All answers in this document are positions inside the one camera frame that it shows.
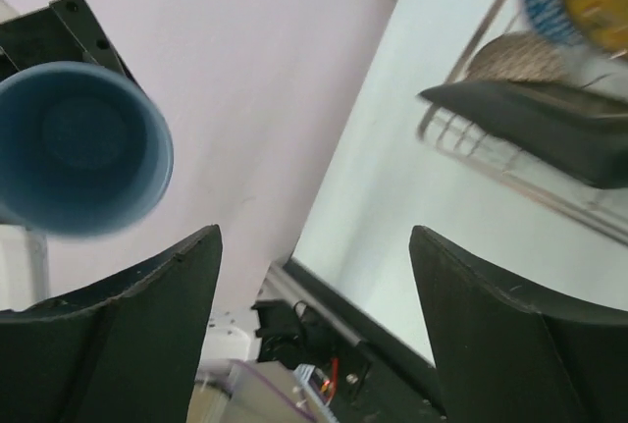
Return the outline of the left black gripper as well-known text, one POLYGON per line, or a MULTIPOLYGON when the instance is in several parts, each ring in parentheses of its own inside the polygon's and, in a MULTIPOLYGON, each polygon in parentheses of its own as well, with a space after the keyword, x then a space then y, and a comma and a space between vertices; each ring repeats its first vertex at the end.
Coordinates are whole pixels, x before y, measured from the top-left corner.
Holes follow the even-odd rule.
POLYGON ((1 79, 51 62, 83 62, 135 81, 86 0, 55 0, 0 26, 1 79))

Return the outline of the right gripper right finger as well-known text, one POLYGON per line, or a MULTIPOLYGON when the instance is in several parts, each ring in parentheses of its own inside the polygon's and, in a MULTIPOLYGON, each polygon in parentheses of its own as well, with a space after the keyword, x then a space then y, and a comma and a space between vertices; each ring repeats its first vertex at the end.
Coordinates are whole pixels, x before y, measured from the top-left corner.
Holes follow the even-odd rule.
POLYGON ((424 226, 409 253, 449 421, 626 421, 625 311, 548 289, 424 226))

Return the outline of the light blue plastic cup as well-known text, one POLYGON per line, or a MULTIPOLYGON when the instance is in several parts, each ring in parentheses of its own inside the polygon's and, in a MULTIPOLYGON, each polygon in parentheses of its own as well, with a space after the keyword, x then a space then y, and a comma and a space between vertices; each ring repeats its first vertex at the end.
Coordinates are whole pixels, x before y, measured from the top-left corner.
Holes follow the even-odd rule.
POLYGON ((1 218, 51 236, 124 229, 162 200, 174 168, 168 124, 130 79, 53 62, 1 83, 1 218))

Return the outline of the steel wire dish rack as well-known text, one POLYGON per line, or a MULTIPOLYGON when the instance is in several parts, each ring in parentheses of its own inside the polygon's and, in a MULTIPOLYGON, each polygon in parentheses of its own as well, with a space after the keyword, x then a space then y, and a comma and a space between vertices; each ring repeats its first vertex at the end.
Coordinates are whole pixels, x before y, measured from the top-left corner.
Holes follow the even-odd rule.
MULTIPOLYGON (((472 58, 492 37, 524 27, 516 0, 494 0, 487 15, 453 66, 447 83, 462 80, 472 58)), ((627 243, 627 191, 583 185, 512 143, 433 104, 423 116, 418 137, 444 155, 517 191, 607 238, 627 243)))

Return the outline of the black floral square plate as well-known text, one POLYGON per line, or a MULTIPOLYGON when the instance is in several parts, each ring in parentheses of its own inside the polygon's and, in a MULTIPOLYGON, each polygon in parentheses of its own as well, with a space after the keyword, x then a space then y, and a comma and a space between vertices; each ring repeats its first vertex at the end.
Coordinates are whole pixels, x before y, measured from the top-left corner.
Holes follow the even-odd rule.
POLYGON ((419 96, 591 187, 627 186, 627 102, 560 82, 464 80, 419 96))

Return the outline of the red patterned white bowl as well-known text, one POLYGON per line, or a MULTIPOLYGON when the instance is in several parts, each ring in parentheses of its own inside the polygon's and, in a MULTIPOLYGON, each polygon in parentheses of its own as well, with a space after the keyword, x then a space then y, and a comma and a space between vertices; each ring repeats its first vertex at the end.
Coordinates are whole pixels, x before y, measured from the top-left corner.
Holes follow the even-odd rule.
POLYGON ((466 70, 468 80, 544 82, 567 77, 560 50, 528 30, 491 40, 473 56, 466 70))

